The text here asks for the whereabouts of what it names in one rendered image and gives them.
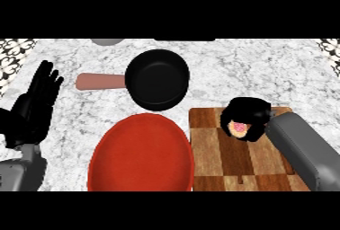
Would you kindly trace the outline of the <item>wooden checkered cutting board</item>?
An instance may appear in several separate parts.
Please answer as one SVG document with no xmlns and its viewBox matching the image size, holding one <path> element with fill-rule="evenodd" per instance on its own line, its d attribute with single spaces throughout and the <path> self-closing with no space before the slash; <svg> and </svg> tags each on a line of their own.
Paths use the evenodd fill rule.
<svg viewBox="0 0 340 230">
<path fill-rule="evenodd" d="M 294 168 L 263 135 L 256 142 L 229 137 L 222 108 L 189 109 L 195 191 L 309 191 Z"/>
</svg>

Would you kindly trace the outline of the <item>grey round object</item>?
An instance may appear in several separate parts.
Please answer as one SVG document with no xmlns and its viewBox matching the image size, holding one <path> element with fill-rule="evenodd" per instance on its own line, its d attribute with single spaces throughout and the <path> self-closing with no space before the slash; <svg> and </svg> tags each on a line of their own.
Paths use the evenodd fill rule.
<svg viewBox="0 0 340 230">
<path fill-rule="evenodd" d="M 112 46 L 118 44 L 124 39 L 92 39 L 99 46 Z"/>
</svg>

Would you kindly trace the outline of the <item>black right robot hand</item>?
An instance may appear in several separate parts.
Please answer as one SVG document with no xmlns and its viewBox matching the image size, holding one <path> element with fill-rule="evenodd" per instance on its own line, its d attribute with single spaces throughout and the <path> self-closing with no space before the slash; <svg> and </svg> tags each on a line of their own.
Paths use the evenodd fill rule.
<svg viewBox="0 0 340 230">
<path fill-rule="evenodd" d="M 229 123 L 245 124 L 247 131 L 241 141 L 256 142 L 265 133 L 265 124 L 269 122 L 271 103 L 254 97 L 237 97 L 220 113 L 220 127 L 231 137 Z"/>
</svg>

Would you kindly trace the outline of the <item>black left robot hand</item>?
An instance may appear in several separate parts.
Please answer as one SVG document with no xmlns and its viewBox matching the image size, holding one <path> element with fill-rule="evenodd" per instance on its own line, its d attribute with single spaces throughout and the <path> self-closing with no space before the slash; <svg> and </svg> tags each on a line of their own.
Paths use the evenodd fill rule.
<svg viewBox="0 0 340 230">
<path fill-rule="evenodd" d="M 37 145 L 46 139 L 62 81 L 53 63 L 44 60 L 27 93 L 16 99 L 10 110 L 0 108 L 0 134 L 6 137 L 6 148 Z"/>
</svg>

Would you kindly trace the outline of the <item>pink frosted cupcake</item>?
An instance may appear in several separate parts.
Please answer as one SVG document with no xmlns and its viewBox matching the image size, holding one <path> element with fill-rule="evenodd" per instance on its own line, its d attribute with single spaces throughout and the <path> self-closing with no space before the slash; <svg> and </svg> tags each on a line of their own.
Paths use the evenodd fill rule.
<svg viewBox="0 0 340 230">
<path fill-rule="evenodd" d="M 231 121 L 228 124 L 229 133 L 237 138 L 244 138 L 250 129 L 250 125 L 237 121 Z"/>
</svg>

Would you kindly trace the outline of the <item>red round plate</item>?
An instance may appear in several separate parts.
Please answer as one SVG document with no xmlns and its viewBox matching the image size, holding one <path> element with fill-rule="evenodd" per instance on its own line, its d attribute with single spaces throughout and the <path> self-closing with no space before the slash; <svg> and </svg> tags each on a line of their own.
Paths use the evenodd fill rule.
<svg viewBox="0 0 340 230">
<path fill-rule="evenodd" d="M 194 159 L 177 124 L 152 113 L 133 115 L 105 133 L 87 173 L 90 191 L 188 191 Z"/>
</svg>

